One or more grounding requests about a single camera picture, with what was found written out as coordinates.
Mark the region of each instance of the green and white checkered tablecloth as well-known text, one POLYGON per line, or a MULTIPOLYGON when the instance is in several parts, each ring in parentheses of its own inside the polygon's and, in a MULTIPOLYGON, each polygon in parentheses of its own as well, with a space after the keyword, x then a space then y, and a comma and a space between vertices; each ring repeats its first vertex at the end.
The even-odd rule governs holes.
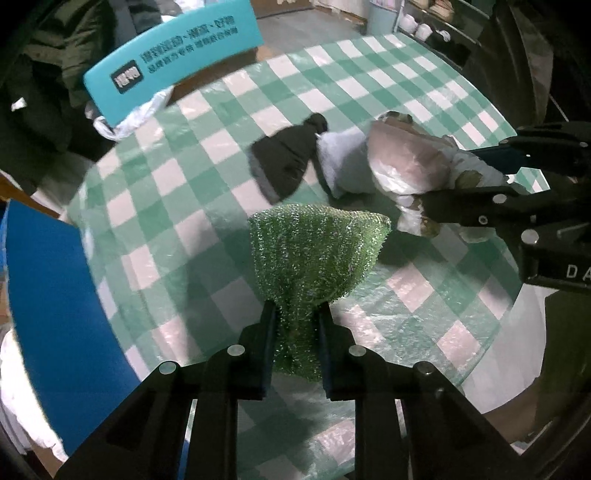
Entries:
MULTIPOLYGON (((202 361, 256 322, 260 297, 247 217, 269 205, 245 151, 263 134, 321 112, 332 131, 408 112, 466 149, 514 135, 500 113, 437 56, 404 36, 308 48, 247 67, 160 112, 87 175, 69 207, 105 313, 140 379, 160 362, 202 361)), ((520 183, 546 188, 522 172, 520 183)), ((312 167, 289 202, 327 203, 312 167)), ((382 196, 344 207, 395 210, 382 196)), ((456 385, 492 343, 520 290, 498 238, 465 244, 390 234, 335 318, 387 360, 428 360, 456 385)), ((319 384, 274 375, 264 402, 242 402, 246 479, 332 479, 352 469, 354 406, 319 384)))

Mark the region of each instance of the metal screw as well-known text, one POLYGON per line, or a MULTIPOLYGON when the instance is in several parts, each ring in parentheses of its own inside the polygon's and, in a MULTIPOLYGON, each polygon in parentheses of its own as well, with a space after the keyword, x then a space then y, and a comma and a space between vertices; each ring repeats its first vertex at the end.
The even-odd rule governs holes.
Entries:
POLYGON ((521 232, 521 241, 526 245, 535 245, 538 243, 540 239, 540 235, 535 230, 528 228, 527 230, 523 230, 521 232))
POLYGON ((246 352, 246 349, 240 345, 240 343, 235 343, 234 345, 230 345, 228 347, 227 352, 230 356, 241 356, 244 352, 246 352))
POLYGON ((177 364, 175 364, 174 362, 164 362, 163 364, 160 364, 160 366, 158 367, 158 371, 160 371, 160 373, 163 375, 170 375, 176 369, 177 364))
POLYGON ((435 371, 435 367, 429 362, 418 362, 415 367, 423 375, 431 375, 435 371))
POLYGON ((353 356, 364 356, 367 350, 361 345, 351 345, 349 347, 349 354, 353 356))
POLYGON ((493 201, 493 203, 500 205, 501 203, 505 203, 507 201, 507 195, 505 195, 504 193, 497 193, 492 198, 492 201, 493 201))

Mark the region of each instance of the white cup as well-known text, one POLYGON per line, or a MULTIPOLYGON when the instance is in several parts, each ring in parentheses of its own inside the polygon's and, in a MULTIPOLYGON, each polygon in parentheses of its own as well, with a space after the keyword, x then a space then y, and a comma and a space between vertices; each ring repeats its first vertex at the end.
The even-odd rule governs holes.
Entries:
POLYGON ((417 30, 418 23, 412 15, 406 14, 400 19, 399 27, 412 35, 417 30))
POLYGON ((429 25, 427 25, 426 23, 423 23, 418 26, 417 32, 414 34, 414 36, 417 37, 419 40, 425 41, 429 38, 429 35, 431 35, 432 33, 433 30, 431 30, 431 27, 429 27, 429 25))

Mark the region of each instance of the green sponge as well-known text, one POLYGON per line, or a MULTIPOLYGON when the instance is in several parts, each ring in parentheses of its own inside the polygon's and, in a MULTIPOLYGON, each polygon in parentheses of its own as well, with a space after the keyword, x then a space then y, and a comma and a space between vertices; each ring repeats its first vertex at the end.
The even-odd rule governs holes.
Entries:
POLYGON ((375 265, 390 220, 325 205, 281 205, 249 218, 256 278, 280 308, 276 371, 320 379, 311 314, 353 290, 375 265))

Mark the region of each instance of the logo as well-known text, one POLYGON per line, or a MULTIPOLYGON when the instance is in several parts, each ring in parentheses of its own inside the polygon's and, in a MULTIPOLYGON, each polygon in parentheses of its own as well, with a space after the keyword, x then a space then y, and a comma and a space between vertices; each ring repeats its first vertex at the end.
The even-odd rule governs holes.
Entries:
MULTIPOLYGON (((566 270, 566 278, 568 280, 578 280, 578 274, 579 274, 579 268, 577 265, 573 265, 573 264, 569 264, 569 267, 566 270)), ((587 282, 591 280, 591 267, 589 267, 586 271, 585 274, 583 275, 583 278, 581 278, 581 281, 587 282)))
POLYGON ((111 73, 111 80, 113 80, 115 88, 117 88, 119 93, 127 92, 127 90, 137 85, 143 79, 144 76, 135 60, 127 62, 114 73, 111 73))

